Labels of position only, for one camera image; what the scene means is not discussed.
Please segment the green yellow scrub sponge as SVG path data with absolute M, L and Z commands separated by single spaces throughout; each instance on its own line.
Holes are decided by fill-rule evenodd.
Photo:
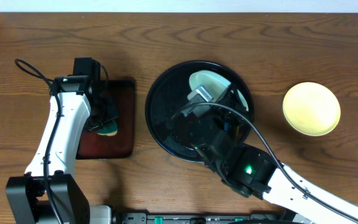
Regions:
M 97 130 L 97 134 L 101 136 L 114 136 L 117 134 L 117 124 L 112 121 L 109 124 L 104 125 L 102 128 Z

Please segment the light blue plate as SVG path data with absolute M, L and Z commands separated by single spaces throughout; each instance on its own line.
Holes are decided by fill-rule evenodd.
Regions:
M 223 96 L 223 93 L 228 90 L 229 86 L 232 84 L 222 75 L 219 75 L 218 73 L 212 72 L 210 70 L 200 70 L 195 72 L 190 75 L 188 81 L 191 91 L 193 91 L 201 84 L 206 86 L 214 96 L 214 100 L 212 101 L 214 103 L 218 102 L 218 98 Z

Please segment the yellow plate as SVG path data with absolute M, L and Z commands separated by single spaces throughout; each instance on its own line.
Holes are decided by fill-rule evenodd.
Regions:
M 283 98 L 282 110 L 288 124 L 307 136 L 330 133 L 341 118 L 341 107 L 335 94 L 315 82 L 291 87 Z

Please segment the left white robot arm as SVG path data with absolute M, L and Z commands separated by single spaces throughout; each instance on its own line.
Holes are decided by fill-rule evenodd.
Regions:
M 41 142 L 24 175 L 10 177 L 6 197 L 16 223 L 113 223 L 112 208 L 90 205 L 74 178 L 81 134 L 103 104 L 108 80 L 89 75 L 47 82 L 50 112 Z

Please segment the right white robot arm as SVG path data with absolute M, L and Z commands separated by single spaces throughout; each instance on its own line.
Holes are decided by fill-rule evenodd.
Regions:
M 197 146 L 205 165 L 238 194 L 287 208 L 313 223 L 358 223 L 358 207 L 319 188 L 266 150 L 243 144 L 225 156 Z

